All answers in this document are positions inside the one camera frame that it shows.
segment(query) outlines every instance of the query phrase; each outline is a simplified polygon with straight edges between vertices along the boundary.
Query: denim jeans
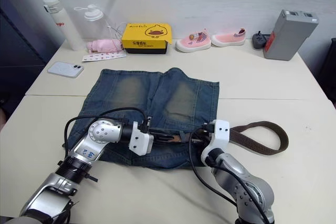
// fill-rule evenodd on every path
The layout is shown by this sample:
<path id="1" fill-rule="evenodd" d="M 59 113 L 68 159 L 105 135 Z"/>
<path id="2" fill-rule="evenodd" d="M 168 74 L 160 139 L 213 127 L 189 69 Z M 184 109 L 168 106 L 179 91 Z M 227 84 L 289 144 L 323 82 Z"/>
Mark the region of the denim jeans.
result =
<path id="1" fill-rule="evenodd" d="M 153 116 L 151 127 L 180 135 L 180 144 L 153 144 L 152 151 L 138 156 L 127 144 L 107 145 L 100 160 L 150 168 L 189 167 L 185 133 L 216 118 L 219 83 L 189 78 L 178 68 L 165 73 L 145 71 L 115 71 L 104 69 L 79 115 L 98 115 L 104 111 L 132 106 Z M 142 122 L 137 111 L 109 114 Z M 92 119 L 77 120 L 70 132 L 69 147 L 73 147 Z M 193 147 L 193 161 L 202 165 L 200 150 Z"/>

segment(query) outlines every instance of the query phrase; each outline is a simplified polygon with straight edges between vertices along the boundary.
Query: white phone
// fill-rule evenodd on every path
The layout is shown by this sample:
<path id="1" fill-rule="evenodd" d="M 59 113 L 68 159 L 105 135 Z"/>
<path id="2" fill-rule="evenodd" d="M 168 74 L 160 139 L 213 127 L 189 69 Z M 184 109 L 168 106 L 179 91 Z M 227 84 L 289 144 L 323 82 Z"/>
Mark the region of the white phone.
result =
<path id="1" fill-rule="evenodd" d="M 70 64 L 66 62 L 56 61 L 48 70 L 48 73 L 57 74 L 59 76 L 76 78 L 84 67 L 81 65 Z"/>

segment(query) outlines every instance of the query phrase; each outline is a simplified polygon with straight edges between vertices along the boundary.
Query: gray battery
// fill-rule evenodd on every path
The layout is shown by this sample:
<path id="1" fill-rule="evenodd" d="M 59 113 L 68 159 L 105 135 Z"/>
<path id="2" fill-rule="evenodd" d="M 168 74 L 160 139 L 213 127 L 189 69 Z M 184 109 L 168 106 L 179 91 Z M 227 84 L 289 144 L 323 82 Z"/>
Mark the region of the gray battery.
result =
<path id="1" fill-rule="evenodd" d="M 264 57 L 290 60 L 318 25 L 315 13 L 282 10 L 264 47 Z"/>

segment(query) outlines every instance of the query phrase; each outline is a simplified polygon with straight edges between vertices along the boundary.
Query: belt strap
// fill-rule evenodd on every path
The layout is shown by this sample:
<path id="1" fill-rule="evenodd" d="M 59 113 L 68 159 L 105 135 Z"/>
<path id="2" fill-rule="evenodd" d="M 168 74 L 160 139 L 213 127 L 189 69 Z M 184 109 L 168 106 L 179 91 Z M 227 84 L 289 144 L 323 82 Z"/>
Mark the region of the belt strap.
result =
<path id="1" fill-rule="evenodd" d="M 252 138 L 245 136 L 243 134 L 241 134 L 241 132 L 250 129 L 250 128 L 254 128 L 254 127 L 265 127 L 268 128 L 272 131 L 274 131 L 279 139 L 280 139 L 280 147 L 278 150 L 272 149 L 272 148 L 268 148 L 256 141 L 254 141 Z M 285 149 L 287 149 L 288 147 L 288 136 L 286 134 L 286 132 L 283 130 L 283 128 L 281 128 L 279 125 L 275 124 L 275 123 L 271 123 L 268 121 L 261 121 L 261 122 L 255 122 L 255 123 L 250 123 L 247 125 L 243 125 L 243 126 L 237 126 L 237 127 L 233 127 L 230 129 L 230 142 L 234 142 L 237 143 L 239 145 L 242 145 L 254 152 L 260 153 L 260 154 L 264 154 L 264 155 L 274 155 L 280 152 L 283 152 Z"/>

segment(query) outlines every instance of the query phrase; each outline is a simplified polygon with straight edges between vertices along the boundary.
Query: child shoe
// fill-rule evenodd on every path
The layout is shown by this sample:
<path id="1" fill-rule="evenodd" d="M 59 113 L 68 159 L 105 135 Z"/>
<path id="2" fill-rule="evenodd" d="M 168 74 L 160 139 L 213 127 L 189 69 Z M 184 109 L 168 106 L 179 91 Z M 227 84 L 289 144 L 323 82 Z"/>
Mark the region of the child shoe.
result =
<path id="1" fill-rule="evenodd" d="M 195 52 L 211 47 L 211 40 L 204 29 L 199 33 L 190 34 L 188 37 L 178 40 L 175 45 L 179 51 Z"/>
<path id="2" fill-rule="evenodd" d="M 245 42 L 245 29 L 241 28 L 239 33 L 217 34 L 211 37 L 211 42 L 217 47 L 240 46 Z"/>

